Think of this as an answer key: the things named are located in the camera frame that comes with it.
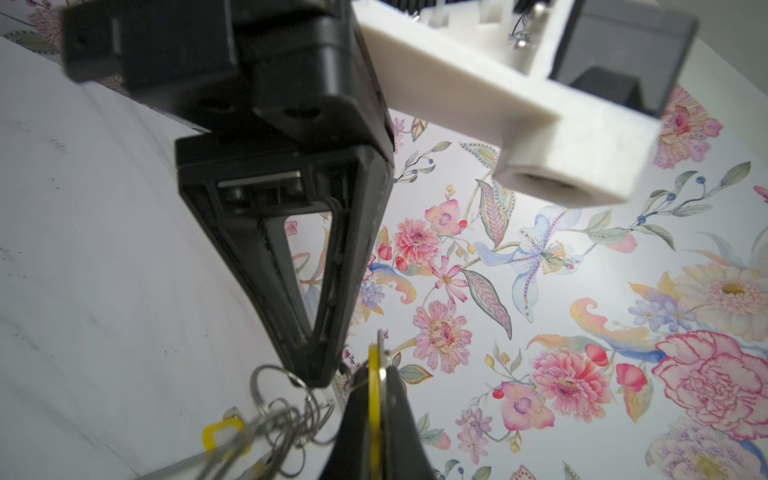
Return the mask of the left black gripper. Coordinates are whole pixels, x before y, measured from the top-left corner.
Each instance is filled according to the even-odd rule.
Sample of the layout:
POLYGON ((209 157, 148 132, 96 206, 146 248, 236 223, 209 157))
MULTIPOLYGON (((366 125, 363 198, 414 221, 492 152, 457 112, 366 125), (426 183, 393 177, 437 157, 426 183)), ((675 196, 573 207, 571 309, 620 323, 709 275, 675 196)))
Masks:
POLYGON ((393 127, 348 1, 87 1, 62 15, 78 83, 110 76, 146 105, 226 135, 310 150, 368 144, 393 127))

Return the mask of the steel key holder plate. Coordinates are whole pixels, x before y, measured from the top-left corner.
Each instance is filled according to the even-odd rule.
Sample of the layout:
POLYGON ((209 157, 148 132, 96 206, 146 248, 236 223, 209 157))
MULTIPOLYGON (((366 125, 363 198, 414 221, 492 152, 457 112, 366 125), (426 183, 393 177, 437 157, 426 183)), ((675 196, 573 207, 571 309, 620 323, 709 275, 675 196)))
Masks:
POLYGON ((328 447, 339 402, 313 389, 297 375, 276 365, 256 368, 249 387, 256 413, 245 417, 233 407, 223 418, 238 415, 244 431, 213 452, 200 453, 143 479, 297 479, 308 470, 310 453, 328 447))

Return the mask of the large yellow key tag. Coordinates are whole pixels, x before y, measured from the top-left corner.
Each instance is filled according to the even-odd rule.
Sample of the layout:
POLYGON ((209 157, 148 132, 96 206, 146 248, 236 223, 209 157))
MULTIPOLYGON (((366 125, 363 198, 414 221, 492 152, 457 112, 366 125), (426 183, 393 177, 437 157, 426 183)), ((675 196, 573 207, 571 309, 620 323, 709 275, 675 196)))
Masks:
POLYGON ((245 421, 238 415, 224 418, 202 430, 202 444, 206 452, 213 452, 233 440, 246 428, 245 421))

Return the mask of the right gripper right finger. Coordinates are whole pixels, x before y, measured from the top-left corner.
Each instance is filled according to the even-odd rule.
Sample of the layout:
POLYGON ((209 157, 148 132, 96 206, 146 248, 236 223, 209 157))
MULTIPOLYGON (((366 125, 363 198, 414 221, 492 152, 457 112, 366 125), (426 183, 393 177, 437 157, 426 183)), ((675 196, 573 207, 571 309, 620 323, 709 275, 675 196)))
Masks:
POLYGON ((383 479, 434 479, 396 367, 386 368, 382 399, 383 479))

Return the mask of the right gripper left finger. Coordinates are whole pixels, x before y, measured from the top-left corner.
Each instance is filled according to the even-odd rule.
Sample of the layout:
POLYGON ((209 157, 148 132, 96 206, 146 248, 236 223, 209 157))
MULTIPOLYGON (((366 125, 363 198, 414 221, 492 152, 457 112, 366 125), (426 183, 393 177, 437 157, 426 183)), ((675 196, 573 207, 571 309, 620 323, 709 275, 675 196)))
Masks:
POLYGON ((338 435, 320 480, 368 480, 371 478, 371 427, 369 374, 366 366, 353 376, 338 435))

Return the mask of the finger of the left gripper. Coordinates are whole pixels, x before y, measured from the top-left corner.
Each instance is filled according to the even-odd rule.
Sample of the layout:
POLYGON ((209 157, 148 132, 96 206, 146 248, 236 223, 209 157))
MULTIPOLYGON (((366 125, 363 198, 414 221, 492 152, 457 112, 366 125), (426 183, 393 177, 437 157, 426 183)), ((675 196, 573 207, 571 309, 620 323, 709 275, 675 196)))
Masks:
POLYGON ((308 384, 326 387, 338 369, 355 302, 392 188, 392 162, 374 147, 332 153, 312 171, 316 200, 331 213, 308 384))
POLYGON ((336 239, 306 301, 290 217, 336 213, 336 159, 256 143, 179 143, 179 193, 256 309, 283 366, 310 387, 336 370, 336 239))

